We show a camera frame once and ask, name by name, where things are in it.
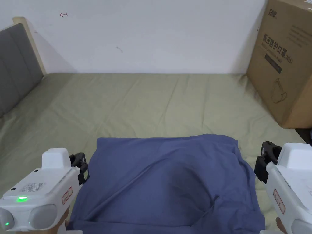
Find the white wall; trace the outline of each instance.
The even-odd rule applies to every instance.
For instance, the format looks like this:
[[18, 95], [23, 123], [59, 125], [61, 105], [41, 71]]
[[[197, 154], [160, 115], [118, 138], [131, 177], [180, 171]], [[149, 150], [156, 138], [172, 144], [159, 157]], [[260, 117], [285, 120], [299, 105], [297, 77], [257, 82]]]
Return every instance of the white wall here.
[[1, 0], [0, 28], [24, 16], [48, 73], [244, 73], [265, 3]]

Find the gray upholstered headboard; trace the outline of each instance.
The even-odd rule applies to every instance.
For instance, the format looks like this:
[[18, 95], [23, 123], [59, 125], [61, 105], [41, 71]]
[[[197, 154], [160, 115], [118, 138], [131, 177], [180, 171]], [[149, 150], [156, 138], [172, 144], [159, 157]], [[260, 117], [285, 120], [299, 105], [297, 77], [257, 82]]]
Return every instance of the gray upholstered headboard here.
[[42, 78], [24, 26], [19, 23], [0, 31], [0, 117], [15, 107]]

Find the green indicator light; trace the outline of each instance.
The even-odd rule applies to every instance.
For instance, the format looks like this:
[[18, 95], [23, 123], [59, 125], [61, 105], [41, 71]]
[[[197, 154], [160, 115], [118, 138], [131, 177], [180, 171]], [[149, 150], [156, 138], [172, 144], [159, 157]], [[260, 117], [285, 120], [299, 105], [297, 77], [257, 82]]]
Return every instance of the green indicator light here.
[[27, 199], [26, 196], [20, 196], [20, 197], [18, 198], [17, 202], [25, 202], [25, 201], [27, 201], [27, 200], [28, 200], [28, 199]]

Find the cardboard box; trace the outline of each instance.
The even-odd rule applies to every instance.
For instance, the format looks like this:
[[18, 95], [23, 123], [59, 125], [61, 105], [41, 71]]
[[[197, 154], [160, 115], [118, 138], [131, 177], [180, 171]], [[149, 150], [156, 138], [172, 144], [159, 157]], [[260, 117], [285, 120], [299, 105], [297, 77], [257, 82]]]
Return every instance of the cardboard box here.
[[269, 0], [247, 76], [281, 127], [312, 127], [312, 0]]

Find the red label sticker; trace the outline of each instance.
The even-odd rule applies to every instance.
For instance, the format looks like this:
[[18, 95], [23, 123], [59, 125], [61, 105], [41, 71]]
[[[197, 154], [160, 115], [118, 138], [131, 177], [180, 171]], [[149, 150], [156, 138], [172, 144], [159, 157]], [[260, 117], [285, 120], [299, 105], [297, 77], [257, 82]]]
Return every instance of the red label sticker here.
[[274, 196], [275, 201], [277, 202], [278, 206], [280, 207], [280, 210], [281, 210], [282, 214], [284, 214], [285, 210], [286, 210], [286, 207], [285, 207], [282, 199], [278, 195], [278, 192], [276, 191], [276, 189], [274, 189], [273, 196]]
[[71, 197], [71, 195], [73, 194], [73, 188], [70, 187], [67, 192], [64, 194], [64, 196], [62, 197], [62, 203], [63, 205], [67, 202], [67, 200]]

